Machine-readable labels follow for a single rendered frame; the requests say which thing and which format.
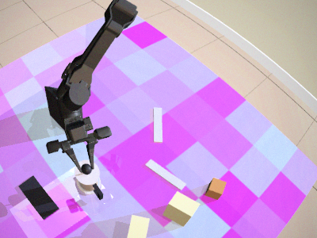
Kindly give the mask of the small orange-brown cube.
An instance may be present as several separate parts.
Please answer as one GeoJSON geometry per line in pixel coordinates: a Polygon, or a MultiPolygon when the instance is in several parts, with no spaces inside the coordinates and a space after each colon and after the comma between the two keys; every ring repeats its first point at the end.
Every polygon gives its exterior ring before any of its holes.
{"type": "Polygon", "coordinates": [[[208,189],[206,191],[205,196],[218,200],[222,196],[225,186],[226,186],[225,181],[221,181],[220,179],[213,178],[212,181],[208,185],[208,189]]]}

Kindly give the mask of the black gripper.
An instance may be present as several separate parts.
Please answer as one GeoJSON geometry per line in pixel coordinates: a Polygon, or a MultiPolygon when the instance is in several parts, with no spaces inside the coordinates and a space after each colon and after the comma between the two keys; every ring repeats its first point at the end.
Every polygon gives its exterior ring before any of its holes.
{"type": "MultiPolygon", "coordinates": [[[[70,122],[76,121],[76,117],[80,116],[80,112],[77,113],[70,113],[62,118],[63,121],[63,128],[65,131],[65,124],[64,121],[66,119],[69,119],[70,122]]],[[[81,117],[82,118],[82,117],[81,117]]],[[[71,141],[71,139],[67,138],[67,140],[59,142],[59,140],[53,140],[50,142],[46,143],[46,149],[48,151],[48,154],[57,152],[59,149],[62,150],[62,153],[66,152],[69,155],[69,158],[73,161],[73,163],[76,165],[80,173],[82,173],[82,168],[79,164],[79,161],[77,160],[77,157],[74,153],[74,149],[71,148],[71,145],[77,144],[77,143],[82,143],[82,142],[87,142],[86,149],[90,161],[90,166],[92,170],[94,169],[94,149],[95,149],[95,144],[98,143],[97,140],[102,140],[105,138],[108,138],[112,135],[111,129],[108,126],[103,126],[100,128],[97,128],[94,130],[94,132],[88,134],[86,138],[81,138],[77,141],[71,141]]]]}

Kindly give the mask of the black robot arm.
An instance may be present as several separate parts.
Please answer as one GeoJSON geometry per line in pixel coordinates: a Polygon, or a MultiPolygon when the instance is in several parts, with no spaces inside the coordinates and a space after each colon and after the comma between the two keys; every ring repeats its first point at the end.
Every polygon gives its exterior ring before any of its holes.
{"type": "MultiPolygon", "coordinates": [[[[112,0],[105,11],[105,23],[97,31],[86,50],[73,59],[62,73],[57,90],[53,90],[58,98],[56,104],[59,113],[64,117],[70,113],[80,112],[79,109],[90,100],[92,74],[115,38],[119,37],[136,18],[138,6],[127,0],[112,0]]],[[[79,118],[78,118],[79,117],[79,118]]],[[[76,121],[64,121],[67,138],[77,141],[88,136],[94,129],[90,117],[76,121]]]]}

